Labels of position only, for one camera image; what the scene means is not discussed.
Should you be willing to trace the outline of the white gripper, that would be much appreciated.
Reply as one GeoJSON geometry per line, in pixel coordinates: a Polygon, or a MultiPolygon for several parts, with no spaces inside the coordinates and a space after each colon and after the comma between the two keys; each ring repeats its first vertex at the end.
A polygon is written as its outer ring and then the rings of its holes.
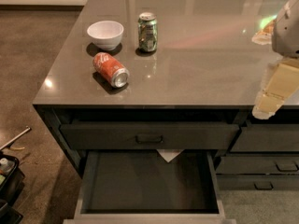
{"type": "Polygon", "coordinates": [[[252,115],[270,119],[299,89],[299,0],[289,0],[275,20],[264,25],[251,39],[258,45],[270,45],[274,52],[292,58],[270,63],[262,78],[252,115]]]}

